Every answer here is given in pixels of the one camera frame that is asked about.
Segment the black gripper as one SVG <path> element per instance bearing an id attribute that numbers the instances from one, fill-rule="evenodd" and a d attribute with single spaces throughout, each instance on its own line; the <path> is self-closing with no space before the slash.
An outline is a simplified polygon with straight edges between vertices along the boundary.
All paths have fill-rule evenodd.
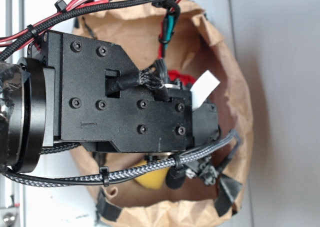
<path id="1" fill-rule="evenodd" d="M 181 84 L 153 90 L 120 45 L 47 31 L 27 54 L 29 133 L 42 147 L 90 152 L 182 152 L 220 137 L 216 106 L 194 109 Z"/>

